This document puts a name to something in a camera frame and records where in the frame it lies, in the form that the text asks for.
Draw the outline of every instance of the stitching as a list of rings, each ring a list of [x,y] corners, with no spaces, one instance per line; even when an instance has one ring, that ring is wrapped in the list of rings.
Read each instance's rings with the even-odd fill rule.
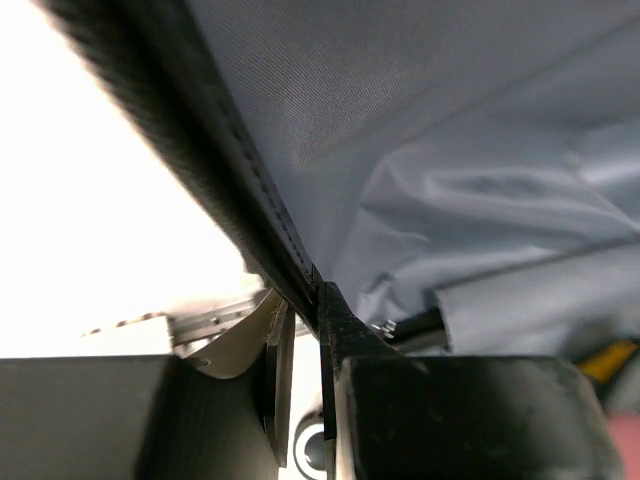
[[[245,146],[245,143],[243,142],[242,133],[240,131],[240,128],[238,127],[238,125],[235,124],[235,122],[231,118],[228,109],[224,105],[223,100],[220,97],[218,97],[216,103],[218,105],[218,108],[219,108],[220,112],[224,116],[224,119],[226,120],[227,127],[229,128],[231,136],[236,140],[238,146],[240,147],[240,151],[242,152],[242,156],[245,158],[245,160],[247,160],[249,162],[249,165],[251,167],[251,173],[253,173],[255,175],[255,177],[258,179],[258,183],[260,184],[260,189],[262,190],[262,193],[264,193],[266,195],[267,200],[269,201],[269,206],[271,207],[271,210],[273,210],[273,213],[275,213],[276,218],[278,219],[278,222],[280,222],[280,226],[282,227],[282,230],[287,235],[287,238],[289,239],[289,244],[291,245],[291,248],[293,248],[293,251],[295,252],[296,256],[298,257],[298,260],[300,261],[300,265],[302,266],[302,268],[304,270],[304,273],[305,273],[305,276],[306,276],[307,280],[310,280],[311,277],[310,277],[309,270],[305,266],[304,259],[302,258],[302,255],[301,255],[300,251],[298,250],[298,248],[296,247],[295,242],[293,241],[293,237],[291,236],[291,233],[289,232],[289,229],[287,228],[287,225],[286,225],[286,222],[284,221],[284,218],[282,216],[281,210],[278,208],[276,202],[274,201],[274,199],[273,199],[273,197],[271,195],[271,191],[270,191],[269,187],[267,186],[267,183],[264,181],[264,178],[262,176],[262,173],[260,172],[260,168],[258,166],[258,162],[257,162],[255,156]]]
[[[178,11],[176,11],[175,8],[171,8],[170,13],[174,17],[174,20],[177,19],[179,22],[183,22],[183,23],[186,23],[188,26],[191,26],[189,24],[191,23],[192,18],[188,9],[184,9],[184,10],[178,9]],[[296,257],[298,257],[298,261],[300,262],[300,266],[302,267],[304,276],[308,281],[311,281],[311,273],[309,272],[309,270],[305,265],[305,261],[302,257],[302,254],[298,250],[298,247],[296,246],[296,242],[293,241],[293,236],[291,235],[291,232],[287,228],[281,209],[273,199],[271,190],[269,189],[267,182],[263,178],[262,172],[260,171],[259,162],[255,158],[255,155],[253,154],[253,152],[246,146],[243,138],[245,135],[243,135],[242,133],[243,130],[240,127],[240,125],[235,121],[235,119],[233,118],[230,112],[230,109],[227,108],[227,105],[225,104],[226,92],[223,90],[224,87],[222,86],[222,80],[219,78],[217,74],[217,71],[215,68],[215,61],[211,58],[209,50],[203,45],[202,38],[200,37],[200,35],[198,33],[195,33],[195,32],[198,32],[197,28],[185,28],[183,30],[184,30],[183,31],[184,36],[182,37],[183,46],[187,50],[190,50],[191,53],[197,59],[197,61],[200,63],[201,68],[198,69],[200,77],[206,83],[209,83],[213,86],[213,93],[216,98],[216,105],[227,124],[227,128],[229,129],[231,136],[237,142],[237,146],[240,148],[240,151],[242,152],[242,156],[245,158],[245,160],[249,162],[251,172],[257,178],[258,183],[260,184],[260,189],[262,190],[262,193],[266,195],[267,200],[269,201],[269,206],[271,207],[271,210],[273,211],[273,213],[275,213],[275,216],[278,222],[280,222],[280,227],[282,228],[282,230],[287,236],[287,239],[289,240],[289,245],[291,246],[291,248],[293,248],[293,251],[295,252]]]

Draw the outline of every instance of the white wall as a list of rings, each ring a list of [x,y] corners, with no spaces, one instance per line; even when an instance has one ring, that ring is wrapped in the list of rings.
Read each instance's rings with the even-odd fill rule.
[[[0,61],[0,355],[257,287],[34,4],[0,1]]]

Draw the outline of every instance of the gray fabric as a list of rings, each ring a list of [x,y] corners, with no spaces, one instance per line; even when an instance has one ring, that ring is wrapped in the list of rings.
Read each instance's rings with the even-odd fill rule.
[[[556,353],[640,336],[639,258],[635,243],[438,290],[449,348]]]
[[[188,0],[364,321],[638,232],[640,0]]]

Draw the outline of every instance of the black panel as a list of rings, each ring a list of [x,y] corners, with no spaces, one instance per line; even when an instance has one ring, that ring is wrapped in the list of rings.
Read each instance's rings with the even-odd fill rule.
[[[4,360],[0,477],[275,480],[263,362],[217,380],[173,356]]]
[[[382,355],[402,358],[353,315],[340,289],[323,283],[318,291],[320,362],[326,468],[329,480],[335,475],[337,437],[334,386],[344,360],[352,355]]]
[[[338,478],[622,478],[591,386],[555,359],[353,357],[336,406]]]

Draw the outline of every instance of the yellow object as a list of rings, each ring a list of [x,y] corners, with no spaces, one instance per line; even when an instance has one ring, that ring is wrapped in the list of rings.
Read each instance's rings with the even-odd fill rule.
[[[597,355],[579,365],[580,369],[589,377],[606,383],[625,364],[635,352],[638,345],[629,340],[623,340],[607,347]]]

